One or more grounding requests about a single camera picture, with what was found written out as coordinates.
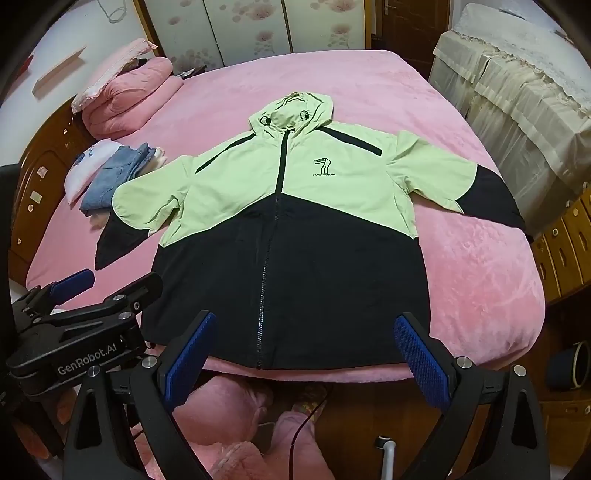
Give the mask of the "green and black hooded jacket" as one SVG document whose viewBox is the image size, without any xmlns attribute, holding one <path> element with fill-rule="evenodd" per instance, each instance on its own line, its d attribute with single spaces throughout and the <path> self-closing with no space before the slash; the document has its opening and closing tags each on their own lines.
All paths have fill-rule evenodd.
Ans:
<svg viewBox="0 0 591 480">
<path fill-rule="evenodd" d="M 523 229 L 504 180 L 420 136 L 332 118 L 327 95 L 294 92 L 249 130 L 180 156 L 114 192 L 94 266 L 151 236 L 163 283 L 141 316 L 165 345 L 214 313 L 215 358 L 262 370 L 398 364 L 394 320 L 431 320 L 413 196 Z"/>
</svg>

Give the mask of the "pink fleece clothing of person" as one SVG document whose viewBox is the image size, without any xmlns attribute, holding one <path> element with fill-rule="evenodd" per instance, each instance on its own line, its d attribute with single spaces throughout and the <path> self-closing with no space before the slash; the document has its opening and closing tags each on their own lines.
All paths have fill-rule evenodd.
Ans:
<svg viewBox="0 0 591 480">
<path fill-rule="evenodd" d="M 173 416 L 214 479 L 332 479 L 315 439 L 326 396 L 324 385 L 305 385 L 294 405 L 274 422 L 264 453 L 252 443 L 273 402 L 263 385 L 217 375 L 193 391 Z"/>
</svg>

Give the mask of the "white metal tube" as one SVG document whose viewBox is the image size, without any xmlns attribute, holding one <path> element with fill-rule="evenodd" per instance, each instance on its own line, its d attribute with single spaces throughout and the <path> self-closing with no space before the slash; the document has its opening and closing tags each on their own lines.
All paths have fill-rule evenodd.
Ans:
<svg viewBox="0 0 591 480">
<path fill-rule="evenodd" d="M 381 480 L 394 479 L 394 458 L 396 457 L 396 442 L 386 436 L 378 436 L 375 442 L 377 449 L 383 452 L 383 460 L 381 467 Z"/>
</svg>

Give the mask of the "brown wooden headboard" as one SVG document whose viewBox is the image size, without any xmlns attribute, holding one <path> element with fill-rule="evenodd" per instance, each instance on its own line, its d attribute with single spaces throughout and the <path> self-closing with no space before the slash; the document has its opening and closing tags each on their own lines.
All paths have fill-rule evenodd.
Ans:
<svg viewBox="0 0 591 480">
<path fill-rule="evenodd" d="M 74 160 L 94 143 L 80 114 L 66 101 L 42 124 L 21 156 L 8 250 L 9 278 L 20 285 L 49 221 L 64 197 L 64 180 Z"/>
</svg>

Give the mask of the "pink plush bed blanket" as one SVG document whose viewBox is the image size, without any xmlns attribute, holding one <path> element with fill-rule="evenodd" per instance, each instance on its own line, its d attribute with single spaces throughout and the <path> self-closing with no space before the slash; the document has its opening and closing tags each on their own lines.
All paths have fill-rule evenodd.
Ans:
<svg viewBox="0 0 591 480">
<path fill-rule="evenodd" d="M 79 307 L 154 271 L 164 290 L 142 316 L 147 340 L 167 343 L 208 309 L 208 369 L 283 381 L 408 378 L 393 337 L 404 312 L 494 368 L 540 334 L 543 289 L 505 182 L 393 53 L 205 73 L 123 143 L 169 162 L 123 185 L 102 229 L 61 201 L 28 286 L 91 268 Z"/>
</svg>

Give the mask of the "dark round basket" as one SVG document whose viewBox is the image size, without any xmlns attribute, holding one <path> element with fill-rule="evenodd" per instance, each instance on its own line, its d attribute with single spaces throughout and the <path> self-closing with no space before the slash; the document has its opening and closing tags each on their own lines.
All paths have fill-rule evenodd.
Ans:
<svg viewBox="0 0 591 480">
<path fill-rule="evenodd" d="M 586 341 L 577 342 L 550 359 L 546 383 L 555 392 L 577 390 L 583 387 L 589 372 L 589 345 Z"/>
</svg>

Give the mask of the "folded blue jeans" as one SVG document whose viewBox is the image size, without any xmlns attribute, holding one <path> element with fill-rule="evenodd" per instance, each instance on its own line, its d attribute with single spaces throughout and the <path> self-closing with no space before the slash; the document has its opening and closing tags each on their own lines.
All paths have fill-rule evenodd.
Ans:
<svg viewBox="0 0 591 480">
<path fill-rule="evenodd" d="M 136 178 L 155 153 L 156 149 L 147 143 L 137 149 L 120 146 L 91 181 L 81 201 L 80 211 L 88 217 L 110 209 L 115 190 Z"/>
</svg>

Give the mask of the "folded cream garment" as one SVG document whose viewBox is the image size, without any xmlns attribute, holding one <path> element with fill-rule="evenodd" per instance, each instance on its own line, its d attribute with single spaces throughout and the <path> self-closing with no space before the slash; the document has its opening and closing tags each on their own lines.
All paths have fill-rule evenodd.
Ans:
<svg viewBox="0 0 591 480">
<path fill-rule="evenodd" d="M 166 161 L 165 152 L 161 148 L 156 148 L 152 158 L 145 165 L 144 172 L 150 173 L 160 168 Z"/>
</svg>

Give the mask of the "yellow wooden drawer cabinet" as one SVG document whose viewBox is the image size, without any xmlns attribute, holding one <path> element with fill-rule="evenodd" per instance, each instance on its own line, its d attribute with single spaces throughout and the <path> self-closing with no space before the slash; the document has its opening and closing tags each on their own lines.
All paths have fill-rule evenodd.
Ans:
<svg viewBox="0 0 591 480">
<path fill-rule="evenodd" d="M 581 195 L 532 243 L 547 305 L 590 286 L 590 248 L 590 183 L 585 182 Z"/>
</svg>

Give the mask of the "folded pink quilt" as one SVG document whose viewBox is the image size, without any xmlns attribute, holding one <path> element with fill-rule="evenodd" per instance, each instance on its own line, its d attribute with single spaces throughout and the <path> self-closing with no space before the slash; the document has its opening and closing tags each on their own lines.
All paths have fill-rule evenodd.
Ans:
<svg viewBox="0 0 591 480">
<path fill-rule="evenodd" d="M 182 87 L 172 63 L 154 57 L 106 84 L 82 110 L 87 131 L 97 140 L 116 140 L 141 129 Z"/>
</svg>

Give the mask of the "pink pillow with white trim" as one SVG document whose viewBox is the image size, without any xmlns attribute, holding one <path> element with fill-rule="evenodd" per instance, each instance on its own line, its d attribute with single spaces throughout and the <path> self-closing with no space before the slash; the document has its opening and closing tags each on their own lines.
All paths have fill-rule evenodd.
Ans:
<svg viewBox="0 0 591 480">
<path fill-rule="evenodd" d="M 72 113 L 81 112 L 100 95 L 106 85 L 117 77 L 128 64 L 156 48 L 157 46 L 149 40 L 138 38 L 116 50 L 94 70 L 86 84 L 76 94 L 71 102 Z"/>
</svg>

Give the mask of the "floral sliding wardrobe doors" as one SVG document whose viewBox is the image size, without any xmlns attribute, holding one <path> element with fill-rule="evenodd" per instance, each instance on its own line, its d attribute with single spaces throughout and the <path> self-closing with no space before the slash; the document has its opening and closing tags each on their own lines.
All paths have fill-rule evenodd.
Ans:
<svg viewBox="0 0 591 480">
<path fill-rule="evenodd" d="M 176 73 L 370 45 L 373 1 L 145 0 L 134 7 Z"/>
</svg>

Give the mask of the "dark wooden door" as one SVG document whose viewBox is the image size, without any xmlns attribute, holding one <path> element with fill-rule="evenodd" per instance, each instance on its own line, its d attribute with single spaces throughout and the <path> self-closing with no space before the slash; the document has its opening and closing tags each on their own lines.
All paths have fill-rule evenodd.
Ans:
<svg viewBox="0 0 591 480">
<path fill-rule="evenodd" d="M 450 1 L 377 1 L 376 14 L 374 47 L 398 54 L 428 79 L 434 62 L 433 51 L 449 27 Z"/>
</svg>

